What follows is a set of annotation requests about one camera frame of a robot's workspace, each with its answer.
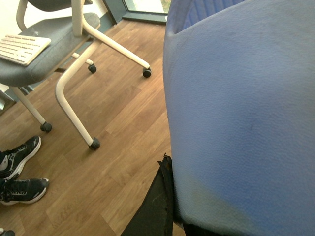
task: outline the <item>person's foot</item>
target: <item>person's foot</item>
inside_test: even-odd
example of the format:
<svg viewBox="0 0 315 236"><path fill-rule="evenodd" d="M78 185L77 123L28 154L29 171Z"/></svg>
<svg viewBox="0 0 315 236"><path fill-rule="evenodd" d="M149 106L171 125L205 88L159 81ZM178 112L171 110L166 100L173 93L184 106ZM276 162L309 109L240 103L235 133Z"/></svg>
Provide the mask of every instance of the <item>person's foot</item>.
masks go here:
<svg viewBox="0 0 315 236"><path fill-rule="evenodd" d="M6 231L0 228L0 236L15 236L15 233L12 230Z"/></svg>
<svg viewBox="0 0 315 236"><path fill-rule="evenodd" d="M47 187L46 178L4 180L0 185L0 203L4 205L35 203L44 196Z"/></svg>
<svg viewBox="0 0 315 236"><path fill-rule="evenodd" d="M38 152L40 145L41 138L34 136L15 149L4 151L2 165L7 162L7 167L0 171L0 178L11 179L19 176L25 163Z"/></svg>

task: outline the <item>white metal leg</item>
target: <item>white metal leg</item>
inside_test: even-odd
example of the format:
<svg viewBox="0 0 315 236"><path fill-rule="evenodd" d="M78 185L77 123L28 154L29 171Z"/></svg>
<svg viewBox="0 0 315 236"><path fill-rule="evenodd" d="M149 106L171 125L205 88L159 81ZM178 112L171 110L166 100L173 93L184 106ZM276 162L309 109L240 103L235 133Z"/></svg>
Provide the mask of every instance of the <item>white metal leg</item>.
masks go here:
<svg viewBox="0 0 315 236"><path fill-rule="evenodd" d="M39 121L44 124L46 121L41 114L36 110L33 104L24 96L24 94L17 87L10 87L23 105L30 111L30 113Z"/></svg>
<svg viewBox="0 0 315 236"><path fill-rule="evenodd" d="M76 59L77 59L77 58L80 56L80 54L73 53L71 56L72 56L73 58L76 58ZM94 62L91 61L90 59L87 59L87 60L85 61L85 63L88 64L88 65L93 65L93 64L94 64Z"/></svg>
<svg viewBox="0 0 315 236"><path fill-rule="evenodd" d="M133 60L135 63L141 65L142 67L149 69L150 65L138 57L136 54L132 53L128 49L124 48L119 43L115 42L113 39L107 37L105 34L101 33L97 29L93 28L92 26L87 23L87 21L83 17L83 28L92 36L94 36L96 39L100 40L102 43L108 45L112 49L116 50L120 54L126 56L127 58Z"/></svg>
<svg viewBox="0 0 315 236"><path fill-rule="evenodd" d="M56 99L63 109L63 111L66 113L68 118L71 120L73 125L76 127L76 129L79 131L83 139L86 141L86 143L91 146L94 142L94 140L91 138L71 106L69 105L68 101L66 100L64 96L64 87L67 84L67 82L74 76L74 74L81 68L81 66L87 61L87 59L92 55L92 53L100 46L100 41L94 41L83 53L81 56L78 57L77 60L61 75L59 78L57 84L56 84Z"/></svg>

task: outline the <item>white keyboard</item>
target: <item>white keyboard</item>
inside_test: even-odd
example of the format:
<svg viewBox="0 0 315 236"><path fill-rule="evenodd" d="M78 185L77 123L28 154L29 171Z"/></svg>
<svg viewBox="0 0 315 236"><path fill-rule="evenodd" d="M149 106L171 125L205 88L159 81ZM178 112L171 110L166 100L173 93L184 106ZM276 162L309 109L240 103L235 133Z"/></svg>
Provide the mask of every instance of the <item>white keyboard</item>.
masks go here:
<svg viewBox="0 0 315 236"><path fill-rule="evenodd" d="M0 41L0 58L27 66L50 42L49 38L7 35Z"/></svg>

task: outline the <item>chair caster wheel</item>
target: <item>chair caster wheel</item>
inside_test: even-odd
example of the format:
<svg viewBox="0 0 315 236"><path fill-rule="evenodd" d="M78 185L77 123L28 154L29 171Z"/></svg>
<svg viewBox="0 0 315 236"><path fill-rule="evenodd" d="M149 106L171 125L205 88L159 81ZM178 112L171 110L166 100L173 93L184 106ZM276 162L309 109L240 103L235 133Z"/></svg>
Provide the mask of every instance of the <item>chair caster wheel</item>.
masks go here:
<svg viewBox="0 0 315 236"><path fill-rule="evenodd" d="M95 66L94 64L89 65L88 69L89 69L89 71L90 71L92 74L94 74L94 73L96 72L96 66Z"/></svg>
<svg viewBox="0 0 315 236"><path fill-rule="evenodd" d="M149 78L152 75L151 68L148 68L148 69L143 68L142 74L145 78Z"/></svg>
<svg viewBox="0 0 315 236"><path fill-rule="evenodd" d="M51 124L50 124L50 123L47 123L47 122L43 123L43 124L40 126L40 130L41 130L41 131L44 131L44 132L47 132L47 133L50 132L51 129L52 129Z"/></svg>
<svg viewBox="0 0 315 236"><path fill-rule="evenodd" d="M89 146L90 149L96 150L100 146L100 142L97 138L93 138L93 143Z"/></svg>

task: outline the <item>hardwood floor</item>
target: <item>hardwood floor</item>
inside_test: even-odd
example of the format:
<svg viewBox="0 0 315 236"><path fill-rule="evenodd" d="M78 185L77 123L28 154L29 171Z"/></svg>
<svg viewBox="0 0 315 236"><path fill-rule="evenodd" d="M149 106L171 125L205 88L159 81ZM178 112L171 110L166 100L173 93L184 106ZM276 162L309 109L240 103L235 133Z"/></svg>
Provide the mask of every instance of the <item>hardwood floor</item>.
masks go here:
<svg viewBox="0 0 315 236"><path fill-rule="evenodd" d="M58 106L54 89L59 74L42 83L28 99L53 125L46 134L19 102L0 116L1 150L33 135L39 152L19 179L45 177L46 195L32 205L0 205L0 227L17 236L118 236L141 205L158 170L171 155L162 80L165 26L122 21L106 35L150 63L153 74L102 45L68 83L65 96L101 146L92 151ZM174 235L185 235L174 226Z"/></svg>

